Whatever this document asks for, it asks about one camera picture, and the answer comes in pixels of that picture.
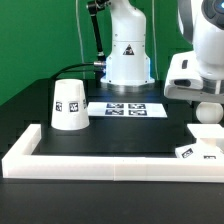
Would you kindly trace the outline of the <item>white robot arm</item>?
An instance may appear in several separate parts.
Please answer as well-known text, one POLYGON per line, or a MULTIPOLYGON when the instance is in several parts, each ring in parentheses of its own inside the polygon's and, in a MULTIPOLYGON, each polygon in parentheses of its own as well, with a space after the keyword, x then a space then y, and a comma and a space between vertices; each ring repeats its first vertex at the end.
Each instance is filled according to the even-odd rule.
MULTIPOLYGON (((193 49, 172 57, 164 95, 224 104, 224 0, 177 0, 179 29, 193 49)), ((137 92, 154 83, 145 53, 146 17, 129 0, 111 0, 112 52, 101 84, 137 92)))

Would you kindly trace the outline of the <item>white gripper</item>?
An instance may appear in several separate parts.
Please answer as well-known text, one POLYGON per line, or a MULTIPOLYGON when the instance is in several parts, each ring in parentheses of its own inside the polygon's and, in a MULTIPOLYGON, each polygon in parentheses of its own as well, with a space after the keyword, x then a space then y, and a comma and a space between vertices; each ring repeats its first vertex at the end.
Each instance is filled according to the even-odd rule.
POLYGON ((164 95, 170 99, 224 103, 224 65, 200 64, 193 51, 175 54, 164 95))

